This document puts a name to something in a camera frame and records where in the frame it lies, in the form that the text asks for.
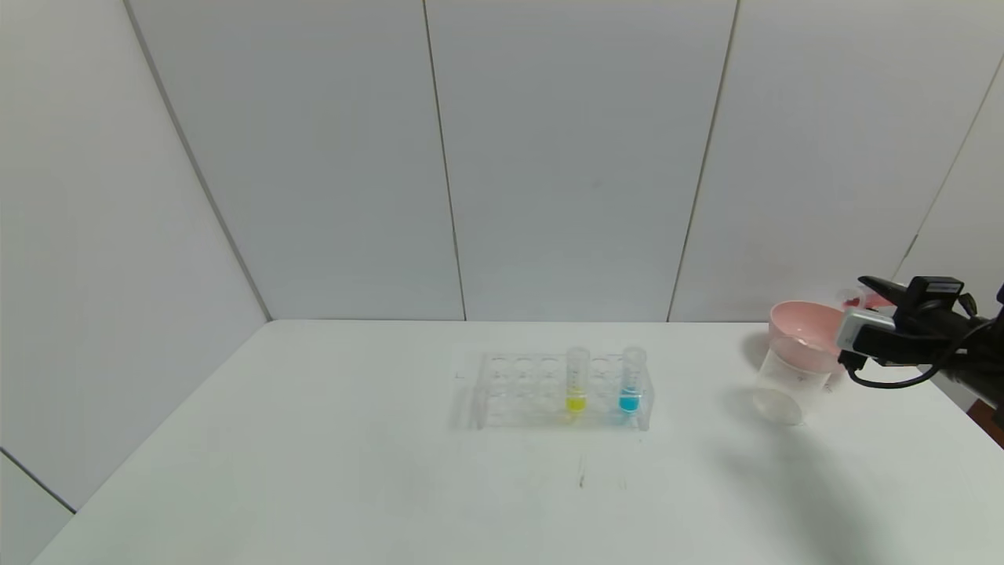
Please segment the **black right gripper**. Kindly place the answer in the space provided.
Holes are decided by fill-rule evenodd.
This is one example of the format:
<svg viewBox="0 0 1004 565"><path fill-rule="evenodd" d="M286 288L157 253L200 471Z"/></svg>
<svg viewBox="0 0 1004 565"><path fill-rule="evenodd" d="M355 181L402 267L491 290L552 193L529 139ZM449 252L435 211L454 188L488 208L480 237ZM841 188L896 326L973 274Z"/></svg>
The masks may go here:
<svg viewBox="0 0 1004 565"><path fill-rule="evenodd" d="M956 311L964 283L955 278L915 276L907 285L861 276L858 305L896 305L894 326L908 337L954 340L979 325L979 319Z"/></svg>

